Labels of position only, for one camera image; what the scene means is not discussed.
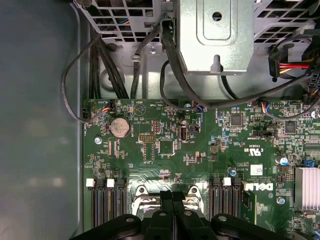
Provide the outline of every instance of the heatsink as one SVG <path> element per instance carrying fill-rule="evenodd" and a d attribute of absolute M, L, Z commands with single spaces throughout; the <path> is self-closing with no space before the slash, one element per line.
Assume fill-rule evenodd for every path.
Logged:
<path fill-rule="evenodd" d="M 295 205 L 302 210 L 320 210 L 320 169 L 295 168 Z"/>

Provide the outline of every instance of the green circuit board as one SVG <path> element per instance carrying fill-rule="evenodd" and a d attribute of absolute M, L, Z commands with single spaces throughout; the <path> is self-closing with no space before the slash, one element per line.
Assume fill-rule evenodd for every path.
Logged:
<path fill-rule="evenodd" d="M 84 125 L 85 231 L 131 213 L 139 186 L 150 195 L 165 190 L 187 194 L 197 186 L 208 220 L 215 213 L 236 214 L 287 237 L 293 230 L 311 236 L 319 229 L 320 211 L 303 211 L 295 204 L 295 168 L 320 164 L 318 116 L 276 121 L 263 114 L 258 102 L 181 111 L 162 100 L 111 101 L 113 108 Z M 93 117 L 108 103 L 86 100 L 84 115 Z M 176 101 L 182 107 L 186 103 L 194 106 Z M 300 101 L 270 101 L 269 113 L 290 116 L 305 107 Z M 113 125 L 119 119 L 128 124 L 122 137 L 112 132 L 124 130 L 123 125 Z M 220 179 L 223 188 L 224 178 L 231 178 L 232 184 L 241 180 L 237 199 L 214 192 L 215 181 Z M 119 187 L 107 186 L 108 179 Z M 98 186 L 90 185 L 90 180 Z"/>

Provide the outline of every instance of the cable clip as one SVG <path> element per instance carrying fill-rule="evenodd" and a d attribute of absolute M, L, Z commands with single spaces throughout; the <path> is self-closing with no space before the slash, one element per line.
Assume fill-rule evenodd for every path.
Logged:
<path fill-rule="evenodd" d="M 140 55 L 133 55 L 132 57 L 131 57 L 131 61 L 132 62 L 134 62 L 134 63 L 140 63 L 140 61 L 141 61 L 141 56 Z"/>

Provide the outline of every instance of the motherboard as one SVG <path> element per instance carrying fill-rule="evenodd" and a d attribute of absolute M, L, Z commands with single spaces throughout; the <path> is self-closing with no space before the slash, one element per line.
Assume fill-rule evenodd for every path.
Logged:
<path fill-rule="evenodd" d="M 84 230 L 125 213 L 160 208 L 160 191 L 182 191 L 208 220 L 230 214 L 289 237 L 320 235 L 319 109 L 291 121 L 255 101 L 206 109 L 192 101 L 90 99 L 83 116 Z M 275 116 L 306 108 L 270 101 Z"/>

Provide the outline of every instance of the metal grille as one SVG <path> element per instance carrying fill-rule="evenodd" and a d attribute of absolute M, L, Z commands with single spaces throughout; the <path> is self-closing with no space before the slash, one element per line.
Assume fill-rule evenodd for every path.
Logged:
<path fill-rule="evenodd" d="M 295 31 L 312 29 L 314 20 L 319 18 L 317 8 L 313 6 L 314 2 L 268 0 L 255 4 L 254 42 L 275 44 L 283 38 L 295 35 Z"/>
<path fill-rule="evenodd" d="M 119 44 L 142 42 L 152 27 L 166 14 L 168 0 L 141 1 L 148 5 L 134 5 L 135 0 L 92 0 L 88 8 L 79 6 L 105 42 Z M 319 10 L 313 0 L 255 0 L 254 43 L 270 46 L 295 31 L 312 29 Z"/>
<path fill-rule="evenodd" d="M 92 0 L 88 8 L 77 6 L 106 42 L 142 42 L 159 22 L 161 12 L 155 12 L 155 7 L 161 7 L 157 0 Z M 160 37 L 153 41 L 160 42 Z"/>

